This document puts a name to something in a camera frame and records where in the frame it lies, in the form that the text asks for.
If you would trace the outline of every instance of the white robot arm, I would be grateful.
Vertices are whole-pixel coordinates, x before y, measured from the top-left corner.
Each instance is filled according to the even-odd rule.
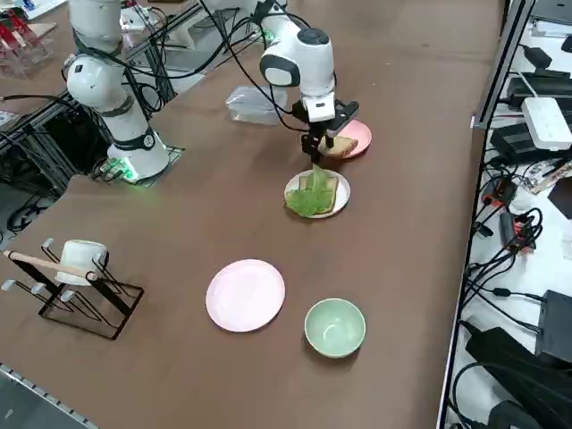
[[[260,60],[265,79],[278,87],[299,87],[301,100],[293,115],[308,124],[302,149],[317,162],[317,145],[326,136],[329,146],[355,115],[358,103],[335,99],[332,43],[320,29],[301,29],[276,0],[210,0],[205,8],[241,7],[251,20],[271,31],[274,41]],[[80,55],[68,71],[67,87],[80,104],[95,110],[114,138],[108,150],[130,166],[131,181],[161,172],[169,162],[163,143],[147,123],[139,103],[122,87],[124,68],[94,52],[121,57],[120,0],[70,0],[70,20]]]
[[[80,54],[68,70],[67,88],[80,104],[95,110],[114,138],[107,155],[130,167],[129,181],[160,173],[169,154],[147,123],[141,106],[122,86],[124,68],[90,49],[121,56],[120,0],[70,0],[70,21]]]

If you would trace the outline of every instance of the pink plate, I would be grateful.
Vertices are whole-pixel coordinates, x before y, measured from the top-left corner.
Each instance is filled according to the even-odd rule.
[[[349,152],[344,158],[351,158],[361,154],[366,150],[372,142],[372,132],[367,128],[367,126],[355,119],[350,121],[343,130],[340,131],[342,137],[347,137],[349,139],[356,139],[357,146]]]
[[[269,323],[286,293],[278,270],[264,261],[244,259],[225,266],[206,291],[206,311],[232,332],[248,332]]]

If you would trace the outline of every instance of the green lettuce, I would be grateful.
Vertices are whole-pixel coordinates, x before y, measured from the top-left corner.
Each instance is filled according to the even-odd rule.
[[[334,198],[333,190],[327,189],[330,176],[317,165],[307,178],[305,189],[295,189],[286,193],[286,206],[302,217],[323,212]]]

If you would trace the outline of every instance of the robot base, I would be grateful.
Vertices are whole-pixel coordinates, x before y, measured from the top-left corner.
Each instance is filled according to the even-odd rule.
[[[129,183],[135,183],[147,177],[155,176],[162,172],[169,164],[169,152],[155,133],[156,143],[150,150],[135,149],[121,150],[115,145],[107,149],[107,156],[122,160],[129,167],[123,179]]]

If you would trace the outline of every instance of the wooden stick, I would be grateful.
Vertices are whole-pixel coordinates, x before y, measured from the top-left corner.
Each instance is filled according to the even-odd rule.
[[[76,268],[75,266],[55,264],[54,262],[49,262],[44,259],[39,259],[37,257],[29,257],[28,255],[23,255],[22,253],[18,252],[11,252],[6,250],[4,252],[4,256],[7,257],[8,259],[12,259],[13,261],[22,261],[35,266],[50,268],[52,270],[60,271],[62,273],[76,275],[78,277],[81,277],[82,279],[91,280],[92,282],[98,279],[98,275],[94,272],[87,272],[85,270]]]

